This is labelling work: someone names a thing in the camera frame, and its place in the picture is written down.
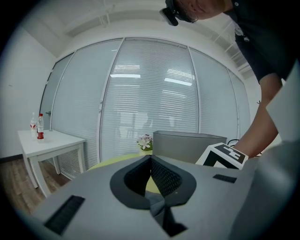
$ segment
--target water bottle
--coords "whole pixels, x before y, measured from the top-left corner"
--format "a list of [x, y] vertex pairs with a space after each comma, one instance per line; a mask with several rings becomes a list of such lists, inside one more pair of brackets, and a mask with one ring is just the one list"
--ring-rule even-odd
[[32, 113], [32, 119], [30, 121], [30, 130], [31, 130], [32, 139], [36, 139], [37, 138], [37, 122], [34, 117], [34, 112]]
[[37, 120], [37, 142], [42, 143], [44, 141], [44, 119], [40, 113]]

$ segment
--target floor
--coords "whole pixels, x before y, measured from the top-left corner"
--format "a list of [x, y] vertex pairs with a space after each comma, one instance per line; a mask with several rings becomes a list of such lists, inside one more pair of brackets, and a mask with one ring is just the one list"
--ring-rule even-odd
[[[57, 175], [54, 166], [49, 162], [43, 161], [39, 164], [50, 192], [55, 192], [70, 181], [62, 174]], [[0, 164], [0, 183], [11, 204], [26, 213], [31, 214], [45, 199], [39, 187], [33, 187], [23, 159]]]

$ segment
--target gray box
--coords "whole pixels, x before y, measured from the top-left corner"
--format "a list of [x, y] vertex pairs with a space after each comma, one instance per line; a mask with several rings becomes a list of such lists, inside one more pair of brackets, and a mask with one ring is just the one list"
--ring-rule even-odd
[[153, 154], [195, 164], [208, 146], [226, 141], [226, 137], [209, 134], [156, 131]]

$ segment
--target man's arm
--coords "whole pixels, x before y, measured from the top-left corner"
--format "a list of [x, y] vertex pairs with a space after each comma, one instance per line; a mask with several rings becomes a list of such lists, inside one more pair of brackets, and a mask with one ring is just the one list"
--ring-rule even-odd
[[249, 158], [257, 156], [265, 150], [276, 138], [278, 131], [269, 116], [266, 106], [282, 87], [281, 79], [277, 74], [268, 74], [260, 80], [262, 101], [258, 107], [253, 123], [245, 135], [234, 146]]

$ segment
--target black t-shirt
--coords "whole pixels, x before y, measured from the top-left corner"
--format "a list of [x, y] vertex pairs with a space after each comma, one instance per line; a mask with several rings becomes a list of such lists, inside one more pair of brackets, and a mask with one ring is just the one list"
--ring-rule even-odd
[[236, 42], [258, 81], [270, 73], [286, 79], [298, 52], [296, 36], [289, 30], [295, 17], [291, 6], [271, 0], [232, 0], [232, 4], [225, 14], [243, 32], [236, 35]]

